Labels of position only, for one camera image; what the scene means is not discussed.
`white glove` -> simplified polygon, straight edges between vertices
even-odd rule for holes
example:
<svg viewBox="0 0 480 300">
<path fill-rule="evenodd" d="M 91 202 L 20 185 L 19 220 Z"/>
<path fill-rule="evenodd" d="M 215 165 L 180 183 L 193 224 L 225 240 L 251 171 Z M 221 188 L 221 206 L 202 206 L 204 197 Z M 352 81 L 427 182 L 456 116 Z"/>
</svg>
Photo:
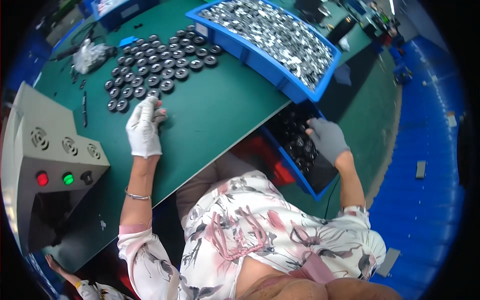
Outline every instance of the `white glove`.
<svg viewBox="0 0 480 300">
<path fill-rule="evenodd" d="M 162 155 L 162 146 L 158 137 L 158 125 L 167 119 L 167 110 L 157 97 L 148 96 L 133 110 L 125 127 L 133 156 L 147 158 Z"/>
</svg>

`green workbench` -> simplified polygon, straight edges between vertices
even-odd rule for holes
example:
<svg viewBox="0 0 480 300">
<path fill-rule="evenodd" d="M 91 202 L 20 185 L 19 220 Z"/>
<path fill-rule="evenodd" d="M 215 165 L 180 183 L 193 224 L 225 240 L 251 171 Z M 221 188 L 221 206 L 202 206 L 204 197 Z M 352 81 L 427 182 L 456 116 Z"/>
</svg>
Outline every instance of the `green workbench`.
<svg viewBox="0 0 480 300">
<path fill-rule="evenodd" d="M 106 44 L 118 45 L 125 37 L 148 37 L 151 34 L 158 34 L 166 41 L 178 29 L 191 24 L 184 16 L 185 12 L 203 3 L 202 0 L 163 1 L 123 24 L 117 32 L 105 35 Z M 92 21 L 92 17 L 87 19 L 57 51 L 69 47 L 71 37 Z M 138 23 L 143 26 L 134 29 L 133 26 Z M 105 34 L 102 28 L 96 30 L 98 34 Z M 356 37 L 356 42 L 350 43 L 352 50 L 347 57 L 353 56 L 368 43 L 364 34 Z M 126 114 L 112 114 L 107 110 L 109 96 L 103 84 L 111 78 L 110 72 L 116 64 L 116 59 L 110 59 L 99 70 L 79 75 L 77 82 L 72 84 L 67 60 L 48 62 L 35 86 L 41 93 L 73 111 L 78 134 L 100 141 L 111 164 L 111 168 L 70 215 L 68 233 L 61 244 L 43 249 L 71 272 L 82 267 L 118 234 L 124 189 L 132 166 L 124 128 L 138 100 L 131 100 Z M 86 84 L 80 90 L 83 79 Z M 175 85 L 172 94 L 162 94 L 161 97 L 169 119 L 161 127 L 163 156 L 155 176 L 153 206 L 290 102 L 266 79 L 241 65 L 228 53 L 219 57 L 216 68 L 204 68 L 200 73 L 191 74 L 187 81 L 175 82 Z M 87 91 L 86 128 L 82 125 L 84 91 Z"/>
</svg>

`plastic bag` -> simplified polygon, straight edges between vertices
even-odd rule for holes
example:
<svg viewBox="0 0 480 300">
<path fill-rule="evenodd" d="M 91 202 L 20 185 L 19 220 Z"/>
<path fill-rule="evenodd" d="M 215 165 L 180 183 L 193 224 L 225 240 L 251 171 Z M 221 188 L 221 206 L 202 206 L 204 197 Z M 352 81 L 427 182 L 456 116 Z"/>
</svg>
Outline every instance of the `plastic bag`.
<svg viewBox="0 0 480 300">
<path fill-rule="evenodd" d="M 95 45 L 90 39 L 86 39 L 80 50 L 72 55 L 75 70 L 81 74 L 87 74 L 103 65 L 108 58 L 105 55 L 108 48 L 105 44 Z"/>
<path fill-rule="evenodd" d="M 345 35 L 339 42 L 338 45 L 344 50 L 344 51 L 350 51 L 350 45 L 348 44 L 347 41 L 347 35 Z"/>
</svg>

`blue storage tray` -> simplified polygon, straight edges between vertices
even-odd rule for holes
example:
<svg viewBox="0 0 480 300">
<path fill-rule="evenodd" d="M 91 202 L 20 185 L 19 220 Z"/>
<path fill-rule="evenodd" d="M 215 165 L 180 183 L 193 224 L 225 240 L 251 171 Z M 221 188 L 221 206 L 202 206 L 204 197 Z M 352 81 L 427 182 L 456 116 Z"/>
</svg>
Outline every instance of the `blue storage tray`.
<svg viewBox="0 0 480 300">
<path fill-rule="evenodd" d="M 309 111 L 311 111 L 316 117 L 323 118 L 323 116 L 321 115 L 321 112 L 313 107 L 314 106 L 313 103 L 310 103 L 309 105 L 312 106 Z M 305 176 L 300 172 L 298 167 L 295 165 L 295 162 L 293 162 L 291 157 L 285 152 L 283 147 L 278 143 L 275 137 L 268 130 L 267 126 L 262 125 L 260 127 L 260 130 L 270 140 L 270 143 L 272 144 L 272 146 L 278 150 L 283 167 L 285 167 L 290 172 L 290 175 L 293 177 L 293 179 L 295 179 L 296 184 L 302 189 L 304 193 L 312 195 L 315 201 L 319 201 L 322 198 L 322 196 L 325 194 L 325 192 L 328 190 L 328 187 L 332 184 L 333 180 L 335 179 L 333 179 L 322 191 L 320 191 L 319 193 L 315 193 L 315 191 L 310 186 Z"/>
<path fill-rule="evenodd" d="M 126 21 L 158 5 L 160 0 L 125 0 L 101 17 L 98 14 L 99 3 L 100 0 L 93 0 L 90 4 L 92 6 L 93 16 L 96 21 L 99 21 L 100 24 L 110 32 Z"/>
<path fill-rule="evenodd" d="M 206 3 L 185 14 L 188 18 L 208 28 L 208 33 L 206 33 L 206 35 L 204 34 L 205 32 L 201 33 L 198 32 L 198 30 L 197 33 L 207 38 L 211 44 L 222 46 L 225 51 L 238 58 L 241 63 L 249 65 L 252 69 L 273 83 L 277 90 L 282 91 L 294 103 L 300 103 L 306 99 L 318 102 L 332 78 L 335 67 L 338 65 L 341 56 L 340 50 L 333 46 L 332 43 L 316 31 L 311 25 L 305 24 L 311 33 L 315 34 L 325 46 L 331 49 L 333 55 L 333 61 L 330 64 L 330 67 L 327 69 L 327 72 L 325 72 L 323 78 L 319 81 L 315 91 L 312 92 L 297 77 L 263 50 L 243 37 L 197 15 L 201 10 L 209 9 L 211 6 L 221 3 L 222 1 L 223 0 Z M 275 8 L 278 7 L 266 0 L 263 2 L 270 4 Z M 296 21 L 303 23 L 302 20 L 292 13 L 287 11 L 285 11 L 285 13 L 292 16 Z"/>
</svg>

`woman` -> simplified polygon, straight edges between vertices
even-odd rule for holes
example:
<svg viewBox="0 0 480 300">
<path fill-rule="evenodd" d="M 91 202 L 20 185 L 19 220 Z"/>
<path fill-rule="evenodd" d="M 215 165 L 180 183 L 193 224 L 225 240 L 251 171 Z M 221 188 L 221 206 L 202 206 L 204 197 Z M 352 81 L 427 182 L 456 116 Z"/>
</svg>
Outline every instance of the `woman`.
<svg viewBox="0 0 480 300">
<path fill-rule="evenodd" d="M 367 282 L 384 260 L 385 243 L 370 230 L 341 129 L 318 119 L 309 120 L 306 133 L 340 172 L 338 217 L 302 212 L 263 173 L 226 153 L 178 190 L 186 240 L 178 272 L 151 228 L 153 176 L 162 155 L 157 127 L 167 118 L 160 105 L 148 97 L 126 126 L 133 167 L 118 248 L 140 298 L 400 299 L 391 288 Z"/>
</svg>

